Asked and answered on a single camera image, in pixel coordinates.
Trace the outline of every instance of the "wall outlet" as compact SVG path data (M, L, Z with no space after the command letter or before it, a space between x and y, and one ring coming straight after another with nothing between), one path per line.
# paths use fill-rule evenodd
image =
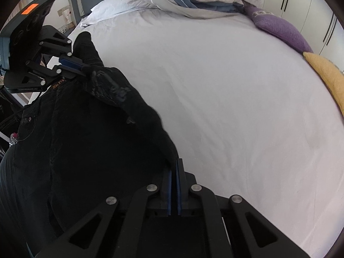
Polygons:
M65 6L57 11L58 16L62 16L62 13L66 10L69 9L69 6Z

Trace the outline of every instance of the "purple cushion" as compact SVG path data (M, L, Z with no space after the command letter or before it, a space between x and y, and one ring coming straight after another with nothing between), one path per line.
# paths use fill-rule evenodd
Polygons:
M257 7L245 7L257 28L281 39L299 53L313 52L301 33L290 22Z

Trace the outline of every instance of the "bed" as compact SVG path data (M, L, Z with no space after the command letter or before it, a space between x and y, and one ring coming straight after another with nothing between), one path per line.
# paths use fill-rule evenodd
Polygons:
M105 66L160 114L185 170L325 257L344 227L343 115L302 55L241 14L192 19L135 5L109 16L91 11L103 1L93 0L87 24L75 1L84 19L69 38L91 33Z

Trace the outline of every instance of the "black fabric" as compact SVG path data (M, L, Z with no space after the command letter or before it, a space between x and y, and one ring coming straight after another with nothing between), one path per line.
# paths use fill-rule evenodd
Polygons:
M77 44L84 61L101 63L98 54L82 52L94 49L89 37ZM81 82L61 80L24 110L18 143L4 158L11 161L0 164L1 191L8 192L0 200L11 203L0 207L1 223L3 215L11 222L1 227L7 238L21 235L13 244L27 242L36 255L107 197L131 197L150 184L171 158L164 152L178 157L169 138L156 145L152 137L168 135L141 100L138 93L128 97L122 109L87 93Z
M6 136L17 133L22 117L23 107L12 104L6 97L3 88L0 88L0 131ZM0 161L9 148L9 143L0 138Z
M81 32L74 41L73 55L83 60L87 65L104 67L98 51L93 45L91 34L87 31Z

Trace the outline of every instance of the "metal screw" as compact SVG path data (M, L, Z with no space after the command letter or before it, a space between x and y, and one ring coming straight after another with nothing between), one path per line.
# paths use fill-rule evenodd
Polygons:
M108 204L108 205L113 205L113 204L115 204L115 203L117 203L117 199L116 199L116 197L108 197L107 199L106 199L106 203Z
M232 196L232 201L239 204L243 201L243 198L241 198L239 195Z
M154 192L154 191L157 191L158 187L155 185L155 184L150 184L147 186L147 190L149 192Z
M200 186L199 184L194 184L194 185L191 186L191 190L195 191L195 192L201 191L202 190L202 186Z

